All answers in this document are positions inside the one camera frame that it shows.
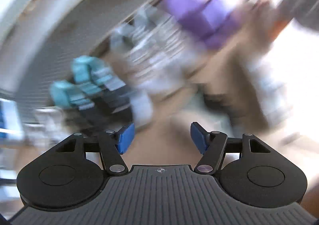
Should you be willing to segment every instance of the gray object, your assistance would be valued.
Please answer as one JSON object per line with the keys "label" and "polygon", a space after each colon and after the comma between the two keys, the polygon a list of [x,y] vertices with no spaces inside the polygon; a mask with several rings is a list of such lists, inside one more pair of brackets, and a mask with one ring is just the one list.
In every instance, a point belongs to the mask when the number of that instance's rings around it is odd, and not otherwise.
{"label": "gray object", "polygon": [[121,21],[152,0],[84,0],[44,43],[16,93],[23,122],[34,122],[33,109],[47,106],[49,86],[68,78],[73,58],[88,55]]}
{"label": "gray object", "polygon": [[110,166],[110,171],[114,173],[120,173],[125,170],[125,167],[123,165],[112,165]]}
{"label": "gray object", "polygon": [[213,171],[213,167],[211,167],[209,165],[200,165],[197,167],[197,170],[202,172],[202,173],[209,173],[209,172]]}
{"label": "gray object", "polygon": [[209,175],[189,166],[135,166],[125,176],[109,179],[91,202],[76,209],[47,212],[26,207],[13,225],[102,224],[295,224],[310,225],[315,217],[297,203],[280,208],[252,207],[227,195]]}
{"label": "gray object", "polygon": [[[0,148],[0,169],[14,170],[17,155],[18,155],[17,149]],[[1,170],[0,170],[0,178],[6,178],[1,174]]]}

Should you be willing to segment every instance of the crosshair marking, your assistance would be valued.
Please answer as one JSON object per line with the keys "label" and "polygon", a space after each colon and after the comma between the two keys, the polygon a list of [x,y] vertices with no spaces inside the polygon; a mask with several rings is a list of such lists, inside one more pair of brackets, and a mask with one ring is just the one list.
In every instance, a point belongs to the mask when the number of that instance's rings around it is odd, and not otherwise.
{"label": "crosshair marking", "polygon": [[163,168],[159,168],[159,169],[157,169],[157,172],[159,172],[159,173],[163,173],[163,172],[165,172],[166,170],[165,169],[163,169]]}

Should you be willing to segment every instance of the white shelf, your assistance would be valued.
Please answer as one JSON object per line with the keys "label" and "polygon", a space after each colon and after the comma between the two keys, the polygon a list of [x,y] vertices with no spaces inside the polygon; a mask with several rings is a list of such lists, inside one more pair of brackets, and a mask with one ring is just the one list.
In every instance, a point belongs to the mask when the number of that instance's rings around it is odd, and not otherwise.
{"label": "white shelf", "polygon": [[47,105],[51,83],[68,77],[73,58],[90,54],[114,27],[151,1],[84,0],[73,9],[44,43],[24,75],[16,93],[22,120],[32,121],[32,109]]}

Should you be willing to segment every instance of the black item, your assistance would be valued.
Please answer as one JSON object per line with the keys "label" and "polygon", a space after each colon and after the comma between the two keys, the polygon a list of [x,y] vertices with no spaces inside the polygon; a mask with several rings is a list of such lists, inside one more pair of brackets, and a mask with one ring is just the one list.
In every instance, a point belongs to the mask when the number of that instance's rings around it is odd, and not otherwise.
{"label": "black item", "polygon": [[10,222],[8,222],[1,214],[0,214],[0,225],[10,225]]}
{"label": "black item", "polygon": [[69,105],[87,121],[92,129],[103,132],[113,124],[125,126],[133,122],[128,89],[124,86],[115,91],[105,89],[100,93],[87,95],[73,86],[72,89],[60,92],[65,94]]}
{"label": "black item", "polygon": [[83,64],[83,71],[87,72],[87,79],[80,78],[81,82],[77,82],[78,87],[85,94],[86,98],[89,98],[94,102],[95,106],[100,109],[100,111],[112,118],[114,122],[129,123],[133,121],[133,113],[130,106],[130,94],[132,89],[126,85],[122,80],[120,80],[115,74],[112,74],[113,83],[120,83],[121,85],[115,89],[110,90],[106,87],[106,84],[98,81],[103,78],[104,75],[109,75],[109,73],[94,73],[89,63]]}
{"label": "black item", "polygon": [[[236,139],[208,133],[198,123],[192,128],[199,128],[196,134],[209,144],[195,172],[189,165],[133,166],[129,172],[112,136],[73,134],[20,171],[17,186],[25,207],[11,224],[315,222],[297,203],[307,180],[294,164],[253,135]],[[85,159],[85,152],[97,151],[104,170]],[[241,158],[221,169],[226,152],[240,152]],[[281,185],[286,188],[278,193]]]}
{"label": "black item", "polygon": [[[209,147],[195,167],[210,165],[208,174],[219,173],[223,189],[240,202],[262,208],[276,208],[292,202],[300,203],[307,189],[304,173],[284,156],[252,134],[242,139],[228,138],[224,133],[208,133],[198,123],[191,126],[203,137],[209,136]],[[223,153],[240,153],[240,159],[220,170]]]}
{"label": "black item", "polygon": [[230,100],[225,94],[208,94],[204,84],[197,84],[198,93],[203,97],[205,106],[214,112],[227,114],[232,127],[232,133],[236,137],[241,137],[243,127],[240,123],[240,113],[235,110],[230,103]]}

